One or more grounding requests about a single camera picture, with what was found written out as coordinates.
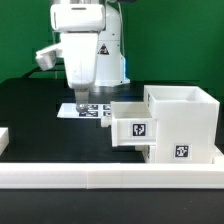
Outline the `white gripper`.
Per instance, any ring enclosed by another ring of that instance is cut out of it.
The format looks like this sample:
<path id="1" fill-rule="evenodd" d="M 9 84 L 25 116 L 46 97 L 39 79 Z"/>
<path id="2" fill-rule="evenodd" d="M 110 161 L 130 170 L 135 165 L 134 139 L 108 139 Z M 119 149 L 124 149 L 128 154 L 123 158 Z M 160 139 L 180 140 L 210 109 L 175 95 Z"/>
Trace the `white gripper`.
<path id="1" fill-rule="evenodd" d="M 43 71 L 64 59 L 67 82 L 75 90 L 76 110 L 88 110 L 89 88 L 96 79 L 99 33 L 105 28 L 105 6 L 95 3 L 62 2 L 50 7 L 51 26 L 60 42 L 36 52 Z"/>

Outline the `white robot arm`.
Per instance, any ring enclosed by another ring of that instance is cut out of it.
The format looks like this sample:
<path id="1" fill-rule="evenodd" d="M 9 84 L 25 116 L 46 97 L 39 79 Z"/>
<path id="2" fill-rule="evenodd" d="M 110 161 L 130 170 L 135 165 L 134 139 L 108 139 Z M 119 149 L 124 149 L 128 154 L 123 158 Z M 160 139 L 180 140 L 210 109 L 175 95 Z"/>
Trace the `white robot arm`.
<path id="1" fill-rule="evenodd" d="M 113 2 L 124 0 L 52 0 L 50 21 L 60 41 L 36 52 L 44 71 L 64 61 L 76 110 L 88 110 L 89 93 L 127 84 L 123 21 Z"/>

